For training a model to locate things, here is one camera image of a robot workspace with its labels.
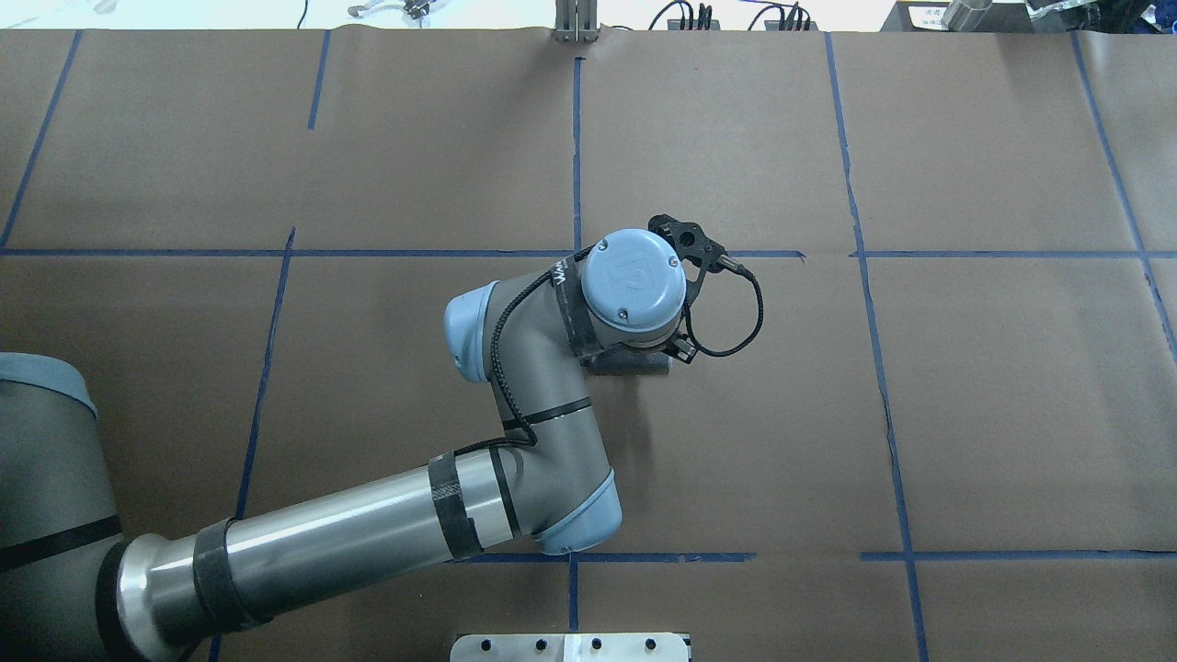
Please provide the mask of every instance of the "metal cylinder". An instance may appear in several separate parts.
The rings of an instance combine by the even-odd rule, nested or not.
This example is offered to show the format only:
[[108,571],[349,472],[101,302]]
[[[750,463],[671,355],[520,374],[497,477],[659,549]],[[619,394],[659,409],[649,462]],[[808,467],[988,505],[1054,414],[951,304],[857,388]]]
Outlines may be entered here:
[[0,353],[0,650],[8,658],[106,660],[99,565],[122,539],[81,375]]
[[972,32],[993,6],[993,0],[952,0],[940,21],[952,32]]
[[[472,452],[451,466],[452,489],[461,495],[478,545],[513,538],[491,454]],[[230,523],[222,552],[234,597],[255,622],[266,622],[453,558],[444,531],[453,522],[443,522],[437,507],[444,491],[423,466]],[[148,660],[174,660],[188,643],[225,629],[211,618],[207,589],[194,580],[197,538],[140,536],[122,555],[119,614],[128,640]]]
[[258,618],[450,558],[424,466],[237,522],[226,542]]

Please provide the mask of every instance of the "label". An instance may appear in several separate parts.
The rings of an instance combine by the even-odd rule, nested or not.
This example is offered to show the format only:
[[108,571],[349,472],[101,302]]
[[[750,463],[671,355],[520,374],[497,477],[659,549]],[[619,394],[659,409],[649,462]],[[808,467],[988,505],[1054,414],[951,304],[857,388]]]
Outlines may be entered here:
[[944,27],[944,7],[907,7],[911,25],[919,29],[940,29]]

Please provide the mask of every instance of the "metal bracket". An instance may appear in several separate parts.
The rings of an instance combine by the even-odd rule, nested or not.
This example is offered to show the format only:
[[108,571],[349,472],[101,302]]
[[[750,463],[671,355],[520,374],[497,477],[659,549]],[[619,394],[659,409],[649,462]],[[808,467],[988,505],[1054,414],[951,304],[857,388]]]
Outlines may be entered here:
[[597,41],[597,0],[556,0],[552,37],[565,44]]
[[450,662],[690,662],[691,635],[601,633],[465,635]]

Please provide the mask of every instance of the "black bracket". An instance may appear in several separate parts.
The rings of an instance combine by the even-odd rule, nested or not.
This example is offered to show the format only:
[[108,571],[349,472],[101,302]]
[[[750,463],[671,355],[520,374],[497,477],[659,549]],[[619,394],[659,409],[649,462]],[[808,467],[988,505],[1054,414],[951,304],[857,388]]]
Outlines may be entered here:
[[678,259],[699,267],[699,276],[686,282],[685,304],[691,305],[703,289],[703,278],[709,272],[719,273],[725,269],[719,258],[727,254],[727,249],[707,237],[698,223],[683,223],[664,213],[650,219],[650,231],[665,239]]

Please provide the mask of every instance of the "metal plate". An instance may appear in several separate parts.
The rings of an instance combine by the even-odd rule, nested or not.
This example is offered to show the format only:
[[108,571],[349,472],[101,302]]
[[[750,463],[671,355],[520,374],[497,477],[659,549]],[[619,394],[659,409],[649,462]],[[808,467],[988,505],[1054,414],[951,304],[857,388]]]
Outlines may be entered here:
[[690,662],[690,635],[673,633],[465,635],[453,643],[450,662]]

